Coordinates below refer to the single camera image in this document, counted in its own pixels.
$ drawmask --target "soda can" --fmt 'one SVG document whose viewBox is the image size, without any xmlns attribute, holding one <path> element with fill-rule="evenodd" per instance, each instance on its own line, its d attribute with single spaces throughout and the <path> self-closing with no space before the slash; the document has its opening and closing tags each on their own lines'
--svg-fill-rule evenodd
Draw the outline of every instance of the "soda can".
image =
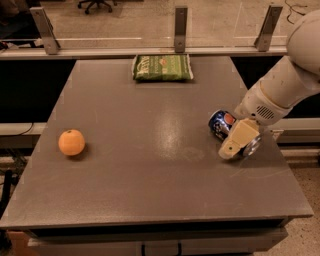
<svg viewBox="0 0 320 256">
<path fill-rule="evenodd" d="M 218 110 L 210 118 L 209 127 L 219 139 L 224 141 L 230 132 L 232 125 L 237 121 L 229 112 Z"/>
<path fill-rule="evenodd" d="M 211 132 L 219 139 L 224 141 L 232 128 L 232 125 L 237 119 L 232 116 L 228 111 L 218 110 L 211 116 L 209 120 L 209 127 Z M 250 143 L 243 147 L 239 154 L 242 156 L 252 155 L 260 146 L 261 136 L 255 137 Z"/>
</svg>

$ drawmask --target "metal post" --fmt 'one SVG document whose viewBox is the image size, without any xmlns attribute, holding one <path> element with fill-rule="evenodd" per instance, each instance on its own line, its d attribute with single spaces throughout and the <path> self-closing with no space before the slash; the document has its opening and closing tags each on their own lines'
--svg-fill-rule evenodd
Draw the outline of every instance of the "metal post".
<svg viewBox="0 0 320 256">
<path fill-rule="evenodd" d="M 187 18 L 188 8 L 176 7 L 174 36 L 174 50 L 176 53 L 184 53 L 186 48 Z"/>
<path fill-rule="evenodd" d="M 44 8 L 32 7 L 30 8 L 30 12 L 41 35 L 46 53 L 57 54 L 60 45 L 53 34 L 52 25 L 46 15 L 46 12 L 44 11 Z"/>
<path fill-rule="evenodd" d="M 254 45 L 259 52 L 266 52 L 269 50 L 272 34 L 277 25 L 281 11 L 281 5 L 269 5 L 269 9 L 261 27 L 260 34 L 254 42 Z"/>
</svg>

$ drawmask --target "cable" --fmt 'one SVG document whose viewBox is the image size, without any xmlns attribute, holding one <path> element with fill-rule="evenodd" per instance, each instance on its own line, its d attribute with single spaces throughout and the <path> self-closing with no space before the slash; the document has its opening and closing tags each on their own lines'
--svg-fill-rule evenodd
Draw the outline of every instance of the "cable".
<svg viewBox="0 0 320 256">
<path fill-rule="evenodd" d="M 307 5 L 299 5 L 299 4 L 290 5 L 290 4 L 287 3 L 287 0 L 284 0 L 284 2 L 285 2 L 285 4 L 288 5 L 289 8 L 290 8 L 290 9 L 289 9 L 289 15 L 287 16 L 287 21 L 288 21 L 289 23 L 294 24 L 294 22 L 292 22 L 292 21 L 290 20 L 290 16 L 292 15 L 292 11 L 294 11 L 294 12 L 297 13 L 297 14 L 300 14 L 301 16 L 306 15 L 305 13 L 302 13 L 302 12 L 299 12 L 299 11 L 293 9 L 293 7 L 304 7 L 304 8 L 305 8 L 305 7 L 308 7 Z"/>
<path fill-rule="evenodd" d="M 33 125 L 34 125 L 34 122 L 31 123 L 31 126 L 29 127 L 28 130 L 26 130 L 26 131 L 24 131 L 22 133 L 12 134 L 12 135 L 0 135 L 0 138 L 16 137 L 16 136 L 24 135 L 24 134 L 26 134 L 27 132 L 29 132 L 32 129 Z"/>
</svg>

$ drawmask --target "orange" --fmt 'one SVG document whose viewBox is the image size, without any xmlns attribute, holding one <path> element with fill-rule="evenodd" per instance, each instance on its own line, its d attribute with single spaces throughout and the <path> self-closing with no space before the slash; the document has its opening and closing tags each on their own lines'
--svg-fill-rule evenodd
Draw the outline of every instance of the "orange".
<svg viewBox="0 0 320 256">
<path fill-rule="evenodd" d="M 75 129 L 63 132 L 59 138 L 59 149 L 67 156 L 78 155 L 85 146 L 85 140 L 82 133 Z"/>
</svg>

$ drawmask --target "office chair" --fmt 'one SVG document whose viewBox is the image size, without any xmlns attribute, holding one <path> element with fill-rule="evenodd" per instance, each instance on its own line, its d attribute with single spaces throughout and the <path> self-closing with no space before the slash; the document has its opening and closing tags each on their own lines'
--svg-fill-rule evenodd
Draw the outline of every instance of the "office chair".
<svg viewBox="0 0 320 256">
<path fill-rule="evenodd" d="M 94 4 L 97 4 L 98 7 L 100 7 L 100 4 L 104 4 L 104 5 L 106 5 L 106 6 L 109 8 L 109 12 L 112 12 L 112 7 L 111 7 L 110 4 L 107 4 L 107 3 L 106 3 L 106 0 L 84 0 L 84 1 L 79 1 L 78 8 L 81 9 L 81 5 L 82 5 L 83 3 L 89 3 L 89 2 L 90 2 L 90 4 L 88 5 L 88 7 L 86 8 L 86 10 L 84 11 L 85 14 L 89 14 L 89 9 L 90 9 L 91 6 L 94 5 Z M 113 2 L 113 5 L 114 5 L 114 6 L 117 5 L 117 3 L 116 3 L 115 0 L 113 0 L 112 2 Z"/>
</svg>

